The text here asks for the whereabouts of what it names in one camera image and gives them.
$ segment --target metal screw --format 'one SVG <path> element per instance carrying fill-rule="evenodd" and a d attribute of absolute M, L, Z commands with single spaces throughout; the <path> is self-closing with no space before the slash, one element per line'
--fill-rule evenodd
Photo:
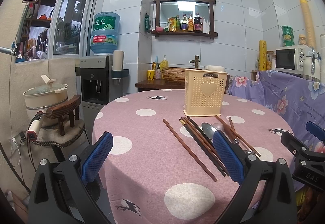
<path fill-rule="evenodd" d="M 280 164 L 286 164 L 286 161 L 285 161 L 283 158 L 280 158 L 280 159 L 279 159 L 279 163 L 280 163 Z"/>
<path fill-rule="evenodd" d="M 78 159 L 78 156 L 77 155 L 71 155 L 70 157 L 69 157 L 69 161 L 70 162 L 74 162 L 74 161 L 76 161 Z"/>
<path fill-rule="evenodd" d="M 47 162 L 48 162 L 47 159 L 42 159 L 41 162 L 40 162 L 40 164 L 41 165 L 45 165 Z"/>
<path fill-rule="evenodd" d="M 248 155 L 248 159 L 251 161 L 255 161 L 256 160 L 256 156 L 254 154 L 249 154 Z"/>

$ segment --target green container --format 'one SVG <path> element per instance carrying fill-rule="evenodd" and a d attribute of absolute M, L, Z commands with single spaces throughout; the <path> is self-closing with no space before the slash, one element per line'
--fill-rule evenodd
<path fill-rule="evenodd" d="M 282 34 L 284 41 L 294 41 L 294 36 L 292 34 Z"/>
<path fill-rule="evenodd" d="M 293 41 L 283 41 L 283 46 L 294 46 L 295 43 Z"/>
<path fill-rule="evenodd" d="M 293 34 L 294 30 L 290 26 L 282 26 L 282 33 L 283 34 Z"/>

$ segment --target round table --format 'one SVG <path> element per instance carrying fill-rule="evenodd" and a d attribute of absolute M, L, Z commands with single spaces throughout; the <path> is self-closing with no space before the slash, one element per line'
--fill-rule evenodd
<path fill-rule="evenodd" d="M 223 177 L 179 122 L 185 90 L 152 90 L 112 101 L 97 115 L 93 142 L 108 131 L 113 148 L 100 170 L 112 213 L 119 224 L 212 224 L 226 208 L 238 183 Z M 290 165 L 293 155 L 281 144 L 289 125 L 257 103 L 225 95 L 221 118 L 232 117 L 235 130 L 262 156 Z M 166 119 L 218 179 L 214 182 L 163 123 Z M 193 117 L 216 123 L 215 117 Z M 261 181 L 251 205 L 261 196 Z"/>

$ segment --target wooden counter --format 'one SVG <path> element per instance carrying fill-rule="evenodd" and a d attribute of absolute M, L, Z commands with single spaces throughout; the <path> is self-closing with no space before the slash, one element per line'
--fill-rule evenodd
<path fill-rule="evenodd" d="M 185 82 L 170 82 L 164 79 L 143 80 L 135 84 L 138 92 L 156 89 L 185 89 Z"/>

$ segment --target metal spoon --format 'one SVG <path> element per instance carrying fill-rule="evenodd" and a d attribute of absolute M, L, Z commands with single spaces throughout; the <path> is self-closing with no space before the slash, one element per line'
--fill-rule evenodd
<path fill-rule="evenodd" d="M 204 134 L 209 139 L 213 140 L 213 135 L 217 131 L 217 129 L 214 126 L 212 126 L 211 124 L 206 123 L 206 122 L 203 122 L 201 126 L 202 126 L 202 130 L 203 130 Z M 245 152 L 245 154 L 255 154 L 255 152 L 252 150 L 243 150 L 243 151 Z"/>

